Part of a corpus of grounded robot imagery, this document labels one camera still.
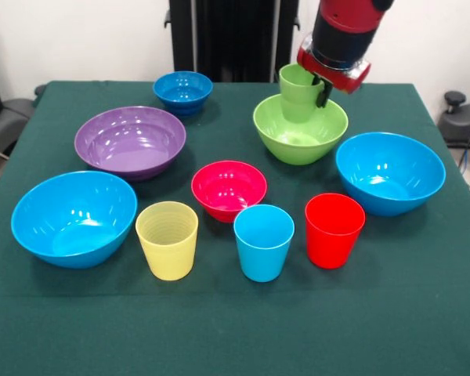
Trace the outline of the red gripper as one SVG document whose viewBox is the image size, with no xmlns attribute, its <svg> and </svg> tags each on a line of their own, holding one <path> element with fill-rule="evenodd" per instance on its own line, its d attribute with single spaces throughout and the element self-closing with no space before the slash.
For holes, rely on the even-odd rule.
<svg viewBox="0 0 470 376">
<path fill-rule="evenodd" d="M 355 92 L 371 70 L 371 63 L 364 58 L 355 62 L 353 67 L 347 70 L 327 67 L 313 55 L 312 47 L 313 37 L 312 34 L 308 34 L 298 49 L 297 62 L 313 74 L 312 85 L 324 84 L 323 90 L 316 99 L 317 107 L 323 108 L 327 105 L 333 87 L 348 94 Z"/>
</svg>

